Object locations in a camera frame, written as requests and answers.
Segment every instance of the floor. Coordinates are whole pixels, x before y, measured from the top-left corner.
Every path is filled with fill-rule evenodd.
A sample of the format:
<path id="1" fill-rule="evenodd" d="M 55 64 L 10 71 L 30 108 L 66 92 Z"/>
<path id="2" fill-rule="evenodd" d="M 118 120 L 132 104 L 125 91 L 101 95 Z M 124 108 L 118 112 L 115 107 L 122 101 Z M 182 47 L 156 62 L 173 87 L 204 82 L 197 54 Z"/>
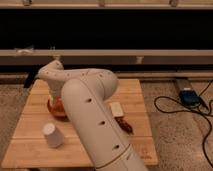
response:
<path id="1" fill-rule="evenodd" d="M 23 85 L 20 84 L 25 78 L 26 75 L 0 75 L 0 163 L 30 91 L 30 89 L 24 89 Z M 192 82 L 194 89 L 198 93 L 207 84 L 207 80 Z M 150 116 L 151 128 L 159 159 L 159 164 L 149 167 L 149 170 L 211 171 L 212 168 L 204 158 L 201 148 L 202 138 L 207 130 L 205 120 L 200 116 L 190 113 L 163 114 L 158 112 L 153 104 L 153 100 L 160 95 L 177 98 L 173 81 L 142 80 L 141 87 Z M 213 85 L 209 87 L 203 98 L 206 101 L 213 99 Z M 168 101 L 160 101 L 159 105 L 164 110 L 182 109 L 177 104 Z M 213 135 L 208 139 L 207 151 L 213 161 Z"/>

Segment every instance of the power adapter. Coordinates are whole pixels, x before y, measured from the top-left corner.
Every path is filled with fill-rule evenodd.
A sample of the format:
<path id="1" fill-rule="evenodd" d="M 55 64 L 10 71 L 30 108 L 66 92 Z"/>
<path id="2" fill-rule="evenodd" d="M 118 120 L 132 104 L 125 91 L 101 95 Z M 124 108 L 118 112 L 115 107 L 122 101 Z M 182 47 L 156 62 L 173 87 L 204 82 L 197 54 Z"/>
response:
<path id="1" fill-rule="evenodd" d="M 200 103 L 200 97 L 193 90 L 186 77 L 175 78 L 175 83 L 181 103 L 184 106 L 195 106 Z"/>

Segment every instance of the white block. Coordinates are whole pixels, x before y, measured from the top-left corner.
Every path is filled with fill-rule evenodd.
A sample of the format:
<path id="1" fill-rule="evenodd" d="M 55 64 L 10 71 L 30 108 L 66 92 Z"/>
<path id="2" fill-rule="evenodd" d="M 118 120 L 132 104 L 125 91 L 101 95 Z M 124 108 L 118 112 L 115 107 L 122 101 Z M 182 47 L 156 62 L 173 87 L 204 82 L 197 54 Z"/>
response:
<path id="1" fill-rule="evenodd" d="M 123 109 L 121 107 L 120 102 L 111 102 L 109 103 L 112 114 L 114 117 L 123 117 L 124 116 L 124 112 Z"/>

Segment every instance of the black wall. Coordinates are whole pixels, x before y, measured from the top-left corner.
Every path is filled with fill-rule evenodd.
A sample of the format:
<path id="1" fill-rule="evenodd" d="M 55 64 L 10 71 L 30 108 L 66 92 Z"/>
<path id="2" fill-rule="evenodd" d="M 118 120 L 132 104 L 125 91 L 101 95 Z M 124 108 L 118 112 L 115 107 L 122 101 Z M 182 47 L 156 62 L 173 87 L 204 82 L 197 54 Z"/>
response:
<path id="1" fill-rule="evenodd" d="M 0 49 L 213 49 L 212 10 L 0 10 Z"/>

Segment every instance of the brown object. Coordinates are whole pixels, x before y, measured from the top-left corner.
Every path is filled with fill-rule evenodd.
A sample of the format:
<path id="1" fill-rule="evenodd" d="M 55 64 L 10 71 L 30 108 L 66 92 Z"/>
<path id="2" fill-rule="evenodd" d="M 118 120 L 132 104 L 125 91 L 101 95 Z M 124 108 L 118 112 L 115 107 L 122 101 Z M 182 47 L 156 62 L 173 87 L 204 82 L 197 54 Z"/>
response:
<path id="1" fill-rule="evenodd" d="M 48 99 L 47 84 L 36 80 L 3 159 L 3 168 L 92 166 L 72 124 L 49 114 Z M 139 80 L 120 79 L 116 93 L 105 104 L 110 102 L 121 103 L 125 121 L 134 129 L 134 135 L 126 134 L 133 148 L 145 164 L 156 165 L 158 160 Z M 48 122 L 63 132 L 64 143 L 57 149 L 49 148 L 42 135 L 41 130 Z"/>
<path id="2" fill-rule="evenodd" d="M 60 97 L 55 97 L 53 99 L 53 104 L 51 106 L 50 99 L 47 101 L 47 108 L 49 112 L 55 117 L 66 117 L 64 107 Z"/>
<path id="3" fill-rule="evenodd" d="M 124 117 L 115 117 L 115 120 L 117 121 L 117 123 L 119 124 L 119 126 L 121 127 L 121 129 L 123 129 L 128 134 L 133 134 L 133 128 L 132 128 L 132 126 L 129 125 L 127 123 L 127 121 L 124 120 Z"/>

